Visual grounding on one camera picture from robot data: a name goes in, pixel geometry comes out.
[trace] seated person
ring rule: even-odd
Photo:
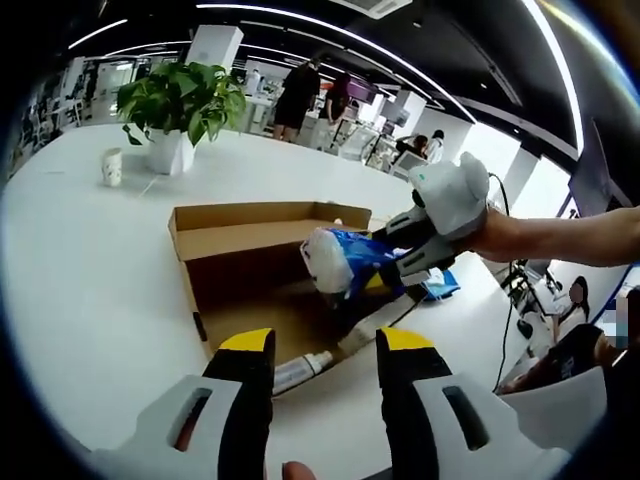
[[[640,351],[640,288],[629,293],[629,351],[637,357]],[[603,367],[607,390],[614,390],[616,372],[612,367],[628,353],[612,346],[604,332],[595,325],[582,324],[569,332],[549,353],[527,373],[499,390],[501,394],[516,393],[553,385],[575,377],[596,366]],[[633,381],[625,378],[625,383]]]
[[[540,317],[536,313],[528,313],[524,321],[533,328],[531,350],[539,357],[544,357],[549,349],[557,345],[578,325],[587,323],[591,309],[589,307],[589,285],[584,277],[575,279],[569,289],[571,305],[550,318]]]
[[[412,144],[405,143],[405,140],[409,140],[411,136],[403,137],[398,139],[396,142],[396,149],[400,152],[396,159],[393,161],[395,164],[398,159],[402,156],[402,154],[406,151],[409,151],[419,157],[426,158],[425,152],[427,151],[427,145],[429,144],[429,139],[424,135],[418,135],[413,139]]]

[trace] human hand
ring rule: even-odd
[[[462,239],[457,247],[460,253],[471,250],[488,260],[506,263],[517,258],[518,238],[518,221],[488,207],[484,226]]]
[[[287,462],[282,465],[282,480],[316,480],[316,476],[303,463]]]
[[[515,379],[513,379],[511,382],[507,383],[506,385],[503,385],[502,387],[500,387],[498,389],[498,394],[499,395],[508,395],[510,393],[515,393],[518,390],[518,386],[519,386],[519,382],[524,378],[524,374],[523,375],[518,375]]]

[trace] white round table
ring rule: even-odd
[[[111,189],[100,183],[100,156],[115,146],[125,151],[125,173]],[[379,228],[412,204],[401,180],[257,136],[223,131],[198,147],[193,169],[179,178],[147,172],[145,149],[128,146],[119,125],[72,130],[4,192],[13,339],[49,413],[91,449],[118,446],[146,405],[206,365],[167,230],[173,207],[334,201],[370,208],[371,228]],[[430,337],[454,371],[491,388],[508,300],[476,255],[462,255],[452,271],[462,291],[398,326]],[[526,346],[512,323],[505,373]],[[277,399],[270,478],[294,459],[336,480],[387,468],[380,402],[373,345]]]

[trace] blue plastic bag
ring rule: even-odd
[[[392,262],[392,248],[355,232],[316,229],[300,247],[316,287],[322,293],[351,298],[378,269]]]

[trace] potted plant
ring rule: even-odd
[[[246,107],[240,84],[224,67],[163,63],[146,78],[118,91],[118,114],[135,124],[150,142],[148,165],[177,175],[193,165],[205,133],[213,141],[224,125],[235,127]],[[132,145],[142,145],[125,123]]]

